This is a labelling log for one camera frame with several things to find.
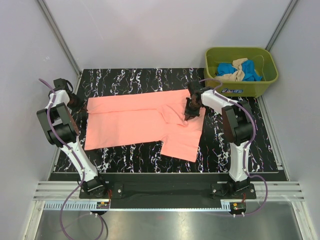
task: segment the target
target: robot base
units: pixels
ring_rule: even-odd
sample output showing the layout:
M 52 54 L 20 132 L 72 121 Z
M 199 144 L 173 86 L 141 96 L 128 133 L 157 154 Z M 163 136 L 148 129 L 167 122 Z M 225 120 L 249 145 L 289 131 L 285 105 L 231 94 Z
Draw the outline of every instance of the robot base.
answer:
M 111 199 L 121 199 L 122 198 L 123 187 L 124 187 L 124 185 L 122 183 L 104 182 L 103 185 L 105 187 L 104 189 L 111 191 L 111 196 L 110 196 Z M 85 191 L 84 189 L 81 189 L 79 198 L 80 199 L 108 199 L 109 194 L 107 193 L 107 191 L 101 191 L 101 192 L 99 192 L 99 194 L 91 194 L 90 192 Z
M 237 191 L 230 189 L 230 182 L 211 184 L 211 196 L 214 200 L 242 200 L 244 194 L 246 199 L 257 199 L 255 186 L 252 183 Z

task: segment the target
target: label sticker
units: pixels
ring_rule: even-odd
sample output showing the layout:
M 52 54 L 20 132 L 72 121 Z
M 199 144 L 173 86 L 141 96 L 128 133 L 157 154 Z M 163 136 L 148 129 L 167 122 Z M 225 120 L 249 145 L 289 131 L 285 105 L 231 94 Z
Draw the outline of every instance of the label sticker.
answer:
M 242 94 L 243 92 L 244 92 L 243 89 L 228 89 L 228 88 L 224 88 L 221 91 L 221 93 L 226 93 L 226 94 Z

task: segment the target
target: blue cloth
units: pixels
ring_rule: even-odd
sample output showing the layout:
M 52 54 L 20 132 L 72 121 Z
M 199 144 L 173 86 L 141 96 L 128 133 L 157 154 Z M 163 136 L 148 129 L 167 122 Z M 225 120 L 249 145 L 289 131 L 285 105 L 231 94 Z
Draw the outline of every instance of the blue cloth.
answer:
M 225 74 L 233 74 L 237 69 L 232 66 L 231 63 L 220 63 L 218 66 L 218 75 L 223 76 Z
M 217 76 L 223 76 L 225 74 L 233 74 L 237 69 L 234 68 L 231 63 L 220 63 L 217 71 Z M 242 63 L 242 71 L 244 72 L 244 78 L 242 81 L 259 82 L 262 79 L 262 76 L 259 76 L 256 73 L 255 64 L 252 60 L 247 60 Z
M 255 71 L 254 61 L 248 60 L 242 63 L 242 71 L 244 72 L 244 78 L 242 81 L 247 82 L 260 82 L 262 76 L 259 76 Z

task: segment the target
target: beige cloth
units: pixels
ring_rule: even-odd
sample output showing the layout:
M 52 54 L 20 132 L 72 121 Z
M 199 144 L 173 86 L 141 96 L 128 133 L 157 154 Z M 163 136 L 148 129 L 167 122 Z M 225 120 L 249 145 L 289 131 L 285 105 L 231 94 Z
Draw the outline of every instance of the beige cloth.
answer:
M 220 81 L 230 81 L 230 82 L 241 82 L 244 77 L 245 73 L 242 71 L 242 64 L 247 61 L 248 58 L 240 58 L 237 60 L 234 60 L 232 62 L 232 66 L 237 69 L 234 73 L 228 73 L 223 76 L 216 76 L 215 79 L 220 80 Z

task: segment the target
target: black marble surface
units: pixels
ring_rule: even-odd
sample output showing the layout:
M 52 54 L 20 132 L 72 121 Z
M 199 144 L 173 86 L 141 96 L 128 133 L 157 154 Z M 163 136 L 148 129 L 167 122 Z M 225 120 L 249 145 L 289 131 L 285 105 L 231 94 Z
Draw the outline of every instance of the black marble surface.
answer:
M 143 68 L 143 69 L 85 69 L 77 95 L 91 97 L 142 94 L 180 90 L 187 83 L 203 79 L 203 68 Z M 251 144 L 249 168 L 252 172 L 277 172 L 277 164 L 258 102 L 247 100 L 257 125 L 257 136 Z M 72 113 L 80 130 L 80 142 L 86 141 L 87 113 Z M 101 173 L 217 173 L 227 172 L 230 146 L 224 139 L 222 118 L 207 108 L 196 162 L 160 154 L 162 142 L 148 142 L 86 151 L 90 161 Z M 61 152 L 55 172 L 76 172 L 75 167 Z

